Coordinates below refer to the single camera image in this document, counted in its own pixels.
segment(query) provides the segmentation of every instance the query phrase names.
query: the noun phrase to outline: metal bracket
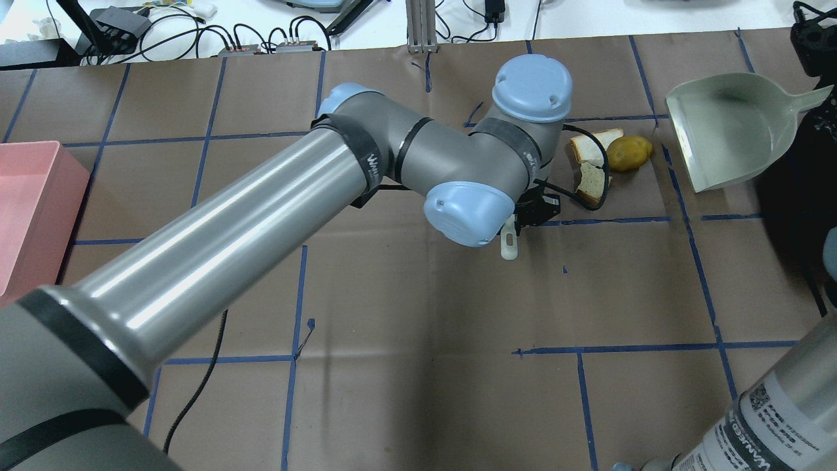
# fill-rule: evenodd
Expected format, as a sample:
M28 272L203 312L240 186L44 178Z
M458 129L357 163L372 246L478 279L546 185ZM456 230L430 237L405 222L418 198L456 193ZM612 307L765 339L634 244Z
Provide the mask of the metal bracket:
M434 0L407 0L407 50L424 54L439 50L436 43L436 4Z

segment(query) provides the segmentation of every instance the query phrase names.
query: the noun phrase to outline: yellow potato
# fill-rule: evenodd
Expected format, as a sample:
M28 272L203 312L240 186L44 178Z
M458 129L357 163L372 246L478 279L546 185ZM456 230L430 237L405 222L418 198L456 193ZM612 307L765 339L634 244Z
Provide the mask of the yellow potato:
M642 136L622 136L608 146L608 163L614 172L642 167L651 158L654 146Z

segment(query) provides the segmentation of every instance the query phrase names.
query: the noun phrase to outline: bread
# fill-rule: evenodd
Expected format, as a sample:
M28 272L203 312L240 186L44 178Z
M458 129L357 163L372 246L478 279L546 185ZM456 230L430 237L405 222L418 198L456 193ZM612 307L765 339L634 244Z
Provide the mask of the bread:
M617 127L607 131L594 132L593 135L602 143L604 148L608 148L611 142L624 136L625 131L621 127ZM573 148L578 163L590 162L596 167L604 165L602 153L598 150L598 146L593 142L593 139L587 136L576 136L570 139L570 146Z
M592 205L598 204L604 191L604 170L590 162L581 163L581 183L576 194Z

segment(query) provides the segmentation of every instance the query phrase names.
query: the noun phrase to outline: white table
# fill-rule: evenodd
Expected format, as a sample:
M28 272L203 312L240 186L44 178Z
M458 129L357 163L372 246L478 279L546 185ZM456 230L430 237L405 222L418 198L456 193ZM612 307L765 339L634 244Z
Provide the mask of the white table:
M206 0L194 0L196 3ZM367 49L406 44L405 0L375 0L375 3L336 41L335 49ZM482 9L482 0L468 0L471 7ZM136 6L141 0L81 0L88 12L109 5ZM279 0L212 0L218 13L210 23L231 29L235 23L246 23L266 35L273 27L287 29L291 18L310 14L326 26L334 13L314 13L305 8L290 8ZM512 41L529 39L537 0L506 0L506 21L500 25L498 39ZM791 0L544 0L537 37L576 38L621 34L656 34L694 31L717 31L735 28L758 29L787 27L793 23ZM810 0L816 8L834 6L834 0ZM52 0L55 17L63 25L65 38L74 44L80 31ZM439 14L454 34L469 36L485 26L482 18L469 12L461 0L445 0ZM165 13L152 14L152 19ZM0 24L0 41L26 39L35 33L34 18L47 17L44 0L16 0ZM161 22L148 34L146 44L193 28L187 18ZM255 36L239 29L243 42L256 43ZM489 38L486 31L481 38ZM315 39L324 45L322 33L313 23L300 27L303 39ZM180 55L192 42L191 35L171 41L147 55L164 60ZM214 34L201 39L201 56L216 54L222 48Z

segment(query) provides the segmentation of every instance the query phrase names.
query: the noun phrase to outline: dustpan handle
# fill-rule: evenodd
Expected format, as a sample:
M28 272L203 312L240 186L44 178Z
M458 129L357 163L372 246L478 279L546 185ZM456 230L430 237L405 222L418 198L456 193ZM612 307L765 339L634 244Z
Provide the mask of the dustpan handle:
M829 85L825 88L803 93L802 95L791 95L791 107L797 113L801 113L802 111L820 106L829 97L833 88L833 85Z

